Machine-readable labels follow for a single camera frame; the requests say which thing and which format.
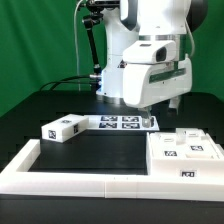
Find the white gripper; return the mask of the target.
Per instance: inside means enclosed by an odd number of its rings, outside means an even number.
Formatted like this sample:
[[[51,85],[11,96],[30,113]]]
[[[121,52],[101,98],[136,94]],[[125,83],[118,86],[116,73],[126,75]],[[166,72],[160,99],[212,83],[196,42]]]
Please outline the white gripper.
[[[142,125],[151,126],[151,106],[171,100],[179,106],[180,96],[191,90],[192,64],[183,61],[154,65],[128,64],[123,72],[123,99],[127,106],[137,108]]]

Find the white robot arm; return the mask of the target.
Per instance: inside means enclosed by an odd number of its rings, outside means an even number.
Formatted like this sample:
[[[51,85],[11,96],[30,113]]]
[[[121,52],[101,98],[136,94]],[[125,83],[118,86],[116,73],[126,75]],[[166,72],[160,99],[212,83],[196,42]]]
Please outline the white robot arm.
[[[186,38],[204,21],[207,0],[80,0],[89,14],[89,38],[96,94],[136,108],[151,125],[151,106],[167,100],[178,108],[192,88]]]

